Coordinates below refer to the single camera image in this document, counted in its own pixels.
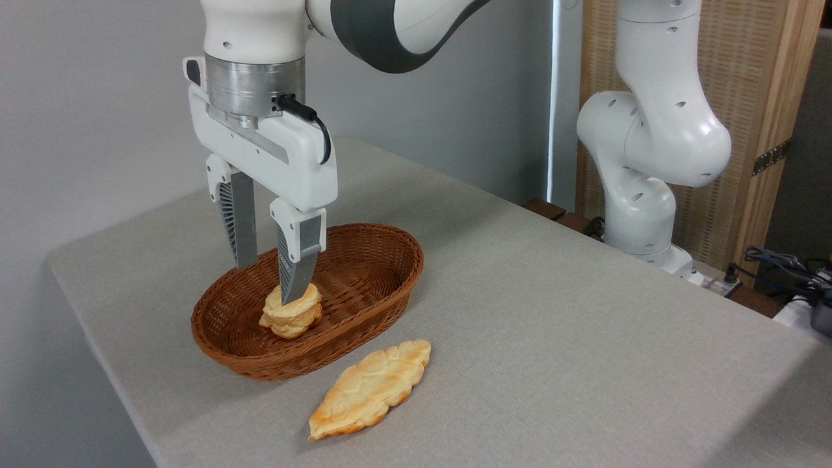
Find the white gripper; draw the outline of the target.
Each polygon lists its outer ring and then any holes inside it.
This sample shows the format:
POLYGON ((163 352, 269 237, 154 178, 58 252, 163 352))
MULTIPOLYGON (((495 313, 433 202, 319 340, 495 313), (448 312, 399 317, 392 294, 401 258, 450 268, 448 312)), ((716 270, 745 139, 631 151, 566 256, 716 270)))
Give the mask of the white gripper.
POLYGON ((256 180, 279 197, 270 215, 278 225, 282 304, 299 300, 326 249, 322 207, 338 194, 335 154, 325 152, 323 131, 278 104, 288 95, 304 100, 304 59, 252 64, 187 57, 183 71, 196 136, 214 153, 206 160, 210 198, 237 268, 257 261, 256 180))

